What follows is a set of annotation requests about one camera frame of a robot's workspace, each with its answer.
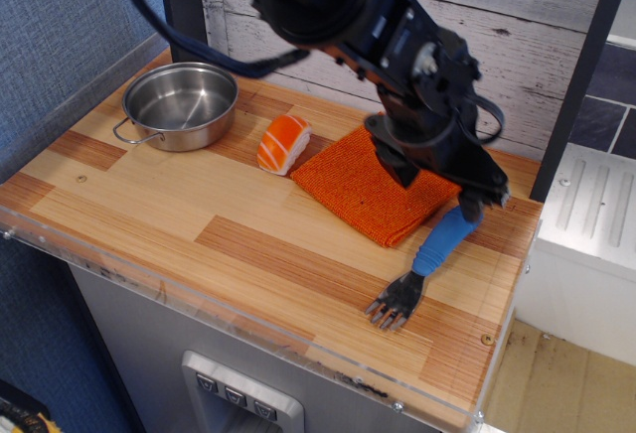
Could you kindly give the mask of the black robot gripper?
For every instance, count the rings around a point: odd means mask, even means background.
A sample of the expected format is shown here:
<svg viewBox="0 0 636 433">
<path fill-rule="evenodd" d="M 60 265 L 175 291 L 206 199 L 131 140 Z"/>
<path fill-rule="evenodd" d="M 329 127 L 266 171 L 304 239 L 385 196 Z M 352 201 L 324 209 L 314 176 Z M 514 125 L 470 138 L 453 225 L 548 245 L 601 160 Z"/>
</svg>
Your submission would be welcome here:
<svg viewBox="0 0 636 433">
<path fill-rule="evenodd" d="M 498 124 L 502 110 L 478 95 L 481 76 L 466 42 L 449 30 L 435 40 L 415 43 L 404 32 L 392 55 L 380 58 L 378 95 L 383 115 L 365 121 L 379 163 L 392 179 L 409 188 L 421 171 L 460 187 L 458 202 L 467 222 L 483 218 L 487 206 L 503 206 L 510 197 L 508 177 L 485 145 L 497 139 L 476 131 L 478 112 Z"/>
</svg>

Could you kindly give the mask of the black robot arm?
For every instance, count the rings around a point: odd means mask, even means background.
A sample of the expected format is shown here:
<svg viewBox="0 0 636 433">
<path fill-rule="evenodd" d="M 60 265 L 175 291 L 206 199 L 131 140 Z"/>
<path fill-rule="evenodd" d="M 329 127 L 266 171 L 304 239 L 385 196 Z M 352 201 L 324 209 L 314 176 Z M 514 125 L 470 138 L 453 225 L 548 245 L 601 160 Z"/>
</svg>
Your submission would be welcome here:
<svg viewBox="0 0 636 433">
<path fill-rule="evenodd" d="M 417 0 L 252 0 L 289 44 L 319 50 L 372 82 L 384 107 L 365 126 L 380 164 L 408 187 L 421 171 L 460 189 L 463 216 L 503 206 L 508 178 L 477 133 L 480 111 L 502 110 L 478 95 L 479 64 L 466 42 L 437 25 Z"/>
</svg>

